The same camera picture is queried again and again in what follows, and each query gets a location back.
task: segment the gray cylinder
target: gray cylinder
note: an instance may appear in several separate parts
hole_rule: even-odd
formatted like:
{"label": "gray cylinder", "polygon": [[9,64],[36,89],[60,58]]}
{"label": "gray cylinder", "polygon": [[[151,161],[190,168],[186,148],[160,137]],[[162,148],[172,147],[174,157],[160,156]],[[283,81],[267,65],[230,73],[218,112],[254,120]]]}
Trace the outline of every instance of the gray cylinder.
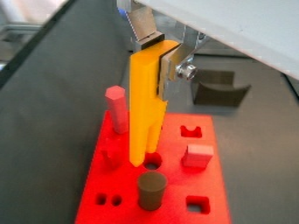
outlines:
{"label": "gray cylinder", "polygon": [[156,172],[145,172],[137,179],[139,206],[154,211],[162,206],[164,188],[167,186],[166,176]]}

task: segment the yellow block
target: yellow block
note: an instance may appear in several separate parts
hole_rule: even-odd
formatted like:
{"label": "yellow block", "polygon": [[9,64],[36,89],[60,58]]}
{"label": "yellow block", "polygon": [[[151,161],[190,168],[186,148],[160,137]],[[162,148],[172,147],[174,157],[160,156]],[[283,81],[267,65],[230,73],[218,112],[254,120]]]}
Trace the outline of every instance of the yellow block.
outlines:
{"label": "yellow block", "polygon": [[159,59],[178,43],[155,44],[131,56],[129,65],[129,162],[139,166],[145,153],[154,153],[159,141],[167,101],[156,94]]}

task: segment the square hole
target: square hole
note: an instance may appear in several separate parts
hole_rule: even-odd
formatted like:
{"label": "square hole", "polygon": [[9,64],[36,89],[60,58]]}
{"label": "square hole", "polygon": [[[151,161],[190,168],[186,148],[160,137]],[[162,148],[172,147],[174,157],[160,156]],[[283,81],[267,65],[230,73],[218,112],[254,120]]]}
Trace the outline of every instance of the square hole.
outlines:
{"label": "square hole", "polygon": [[186,206],[191,213],[208,214],[211,212],[211,203],[208,197],[187,196]]}

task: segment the metal bracket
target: metal bracket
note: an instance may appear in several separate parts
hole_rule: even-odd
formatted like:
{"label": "metal bracket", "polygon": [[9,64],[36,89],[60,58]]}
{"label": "metal bracket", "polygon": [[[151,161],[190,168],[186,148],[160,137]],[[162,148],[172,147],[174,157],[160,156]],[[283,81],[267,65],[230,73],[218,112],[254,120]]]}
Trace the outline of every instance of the metal bracket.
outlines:
{"label": "metal bracket", "polygon": [[184,26],[182,44],[162,58],[158,95],[163,101],[172,95],[171,86],[175,85],[176,77],[190,80],[198,73],[192,57],[208,40],[206,34]]}
{"label": "metal bracket", "polygon": [[[133,30],[135,52],[144,50],[164,40],[164,35],[156,30],[152,9],[143,6],[135,0],[116,0],[117,8],[125,11],[125,17]],[[206,34],[194,30],[188,25],[178,23],[183,28],[182,44],[175,47],[160,59],[160,73],[158,83],[158,95],[163,101],[170,99],[176,77],[190,80],[198,72],[192,65],[192,57],[210,38]]]}
{"label": "metal bracket", "polygon": [[117,8],[124,10],[125,18],[131,24],[135,52],[144,50],[164,40],[164,35],[156,30],[152,9],[133,0],[117,0]]}

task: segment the red peg board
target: red peg board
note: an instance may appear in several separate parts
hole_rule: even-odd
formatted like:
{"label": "red peg board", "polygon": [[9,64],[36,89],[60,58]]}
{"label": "red peg board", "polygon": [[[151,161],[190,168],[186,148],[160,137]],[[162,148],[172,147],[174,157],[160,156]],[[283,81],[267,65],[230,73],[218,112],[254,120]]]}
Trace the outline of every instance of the red peg board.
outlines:
{"label": "red peg board", "polygon": [[[188,144],[214,147],[214,157],[206,170],[183,167],[182,158]],[[123,151],[117,167],[109,166],[104,160],[103,149]],[[147,166],[159,167],[156,171],[168,179],[163,205],[152,212],[137,205],[136,180],[148,171]],[[111,116],[105,113],[76,223],[231,223],[210,116],[167,114],[156,153],[148,154],[144,164],[133,167],[128,162],[128,133],[119,135],[113,131]]]}

